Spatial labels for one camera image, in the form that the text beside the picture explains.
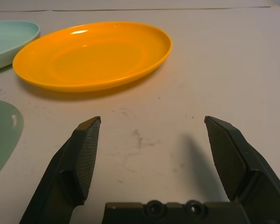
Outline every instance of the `textured grip pad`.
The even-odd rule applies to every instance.
[[[205,124],[217,172],[229,200],[233,201],[246,173],[245,163],[228,133],[220,125],[210,118],[205,120]]]
[[[97,155],[99,127],[100,120],[96,120],[87,130],[74,167],[85,200],[88,197]]]

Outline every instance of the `mint green plate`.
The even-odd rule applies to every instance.
[[[0,170],[13,152],[24,127],[20,111],[0,101]]]
[[[40,27],[28,21],[0,21],[0,68],[13,62],[14,56],[40,36]]]

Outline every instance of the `orange plate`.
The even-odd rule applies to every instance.
[[[135,22],[99,22],[56,31],[14,58],[20,78],[46,89],[96,91],[129,83],[168,57],[170,37]]]

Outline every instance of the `plate rim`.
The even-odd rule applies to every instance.
[[[1,22],[23,22],[23,23],[30,23],[30,24],[36,25],[37,32],[31,38],[26,40],[25,42],[22,42],[21,44],[16,45],[15,47],[11,47],[11,48],[9,48],[9,49],[7,49],[5,51],[0,52],[0,55],[5,54],[5,53],[7,53],[9,51],[15,50],[15,49],[17,49],[17,48],[19,48],[19,47],[21,47],[21,46],[31,42],[32,40],[34,40],[39,35],[39,33],[41,31],[41,27],[37,23],[35,23],[35,22],[30,22],[30,21],[25,21],[25,20],[0,20],[0,23]]]
[[[150,24],[146,24],[146,23],[142,23],[142,22],[134,22],[134,21],[102,21],[102,22],[86,23],[86,24],[81,24],[81,25],[77,25],[77,26],[73,26],[73,27],[60,29],[60,30],[54,31],[52,33],[46,34],[42,37],[53,35],[55,33],[58,33],[58,32],[64,31],[64,30],[70,30],[70,29],[77,28],[77,27],[83,27],[83,26],[88,26],[88,25],[92,25],[92,24],[104,24],[104,23],[127,23],[127,24],[141,25],[141,26],[156,29],[157,31],[163,33],[165,35],[165,37],[169,40],[169,49],[159,61],[157,61],[156,63],[150,65],[149,67],[147,67],[147,68],[145,68],[141,71],[135,72],[135,73],[133,73],[133,74],[127,76],[127,77],[115,79],[115,80],[108,81],[108,82],[96,83],[96,84],[88,83],[88,84],[70,84],[69,85],[69,84],[47,84],[47,83],[33,81],[33,80],[31,81],[31,80],[26,79],[22,75],[18,74],[18,72],[16,71],[17,69],[15,68],[14,65],[17,63],[16,60],[20,56],[21,51],[24,51],[24,49],[29,46],[29,44],[28,44],[27,46],[22,48],[13,59],[13,69],[14,69],[15,73],[17,74],[18,77],[20,77],[25,82],[28,82],[28,83],[33,84],[33,85],[41,86],[41,87],[44,87],[44,88],[49,88],[49,89],[52,89],[52,88],[53,89],[58,89],[58,90],[64,90],[64,89],[69,90],[69,89],[76,89],[76,88],[100,89],[100,87],[108,86],[108,85],[111,85],[111,84],[116,84],[118,82],[123,82],[124,80],[127,81],[126,83],[129,83],[130,82],[129,80],[131,80],[131,78],[134,77],[135,78],[134,80],[136,80],[136,79],[139,78],[139,76],[141,74],[147,74],[147,73],[153,71],[154,69],[159,67],[165,61],[165,59],[169,56],[169,54],[172,50],[172,45],[173,45],[172,39],[170,38],[170,36],[164,30],[162,30],[158,27],[155,27],[153,25],[150,25]],[[42,39],[42,37],[38,38],[35,41],[40,41]]]

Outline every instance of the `white table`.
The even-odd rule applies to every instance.
[[[0,100],[24,129],[0,172],[0,224],[17,224],[49,161],[81,122],[100,115],[97,162],[71,223],[99,224],[106,202],[227,200],[213,166],[211,115],[232,123],[280,178],[280,8],[0,13],[52,31],[96,21],[140,21],[173,40],[152,76],[104,92],[61,94],[0,71]],[[197,147],[189,148],[193,139]]]
[[[0,0],[0,11],[269,7],[267,0]]]

